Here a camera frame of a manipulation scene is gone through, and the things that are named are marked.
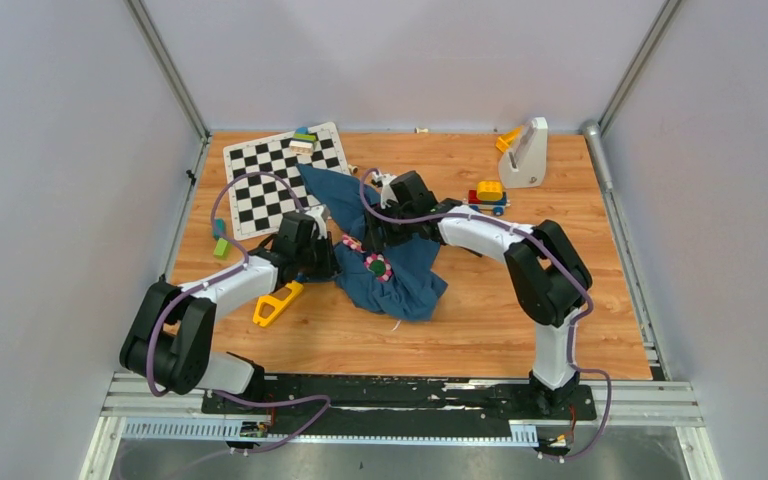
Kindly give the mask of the blue garment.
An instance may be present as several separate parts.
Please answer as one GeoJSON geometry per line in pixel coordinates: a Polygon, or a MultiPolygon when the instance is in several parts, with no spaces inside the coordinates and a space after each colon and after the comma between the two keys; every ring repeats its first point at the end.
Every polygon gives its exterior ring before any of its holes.
{"type": "Polygon", "coordinates": [[[308,165],[298,167],[303,185],[329,210],[343,239],[335,241],[334,254],[341,272],[333,281],[354,306],[374,314],[409,322],[429,321],[448,284],[432,271],[440,245],[414,236],[383,251],[361,247],[365,234],[363,206],[373,206],[380,195],[372,187],[336,171],[308,165]]]}

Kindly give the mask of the pink white flower brooch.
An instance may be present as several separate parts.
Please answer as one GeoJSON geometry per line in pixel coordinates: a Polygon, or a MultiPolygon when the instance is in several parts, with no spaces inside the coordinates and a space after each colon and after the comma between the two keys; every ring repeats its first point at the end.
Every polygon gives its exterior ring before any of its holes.
{"type": "Polygon", "coordinates": [[[341,243],[352,251],[359,252],[359,253],[365,252],[362,242],[350,235],[343,234],[341,238],[341,243]]]}

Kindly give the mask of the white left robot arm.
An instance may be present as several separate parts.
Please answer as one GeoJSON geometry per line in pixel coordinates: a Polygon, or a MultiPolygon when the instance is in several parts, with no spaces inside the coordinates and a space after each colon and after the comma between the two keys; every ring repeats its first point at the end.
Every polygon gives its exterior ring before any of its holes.
{"type": "Polygon", "coordinates": [[[179,395],[194,389],[224,391],[239,411],[258,411],[266,400],[264,370],[238,355],[214,352],[215,324],[299,275],[336,275],[329,215],[325,206],[287,213],[270,240],[233,266],[182,285],[164,279],[152,284],[121,347],[120,365],[154,388],[179,395]]]}

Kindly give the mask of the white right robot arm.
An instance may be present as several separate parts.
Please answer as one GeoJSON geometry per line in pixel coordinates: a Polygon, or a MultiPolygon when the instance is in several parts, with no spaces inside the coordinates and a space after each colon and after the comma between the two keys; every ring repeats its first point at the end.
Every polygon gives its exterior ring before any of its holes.
{"type": "Polygon", "coordinates": [[[577,321],[593,307],[593,280],[562,227],[502,220],[453,199],[437,200],[421,176],[399,176],[376,168],[361,177],[359,195],[378,188],[365,209],[365,248],[382,251],[422,238],[468,250],[507,268],[517,302],[535,324],[535,359],[529,373],[531,403],[544,417],[556,417],[571,403],[580,373],[574,360],[577,321]]]}

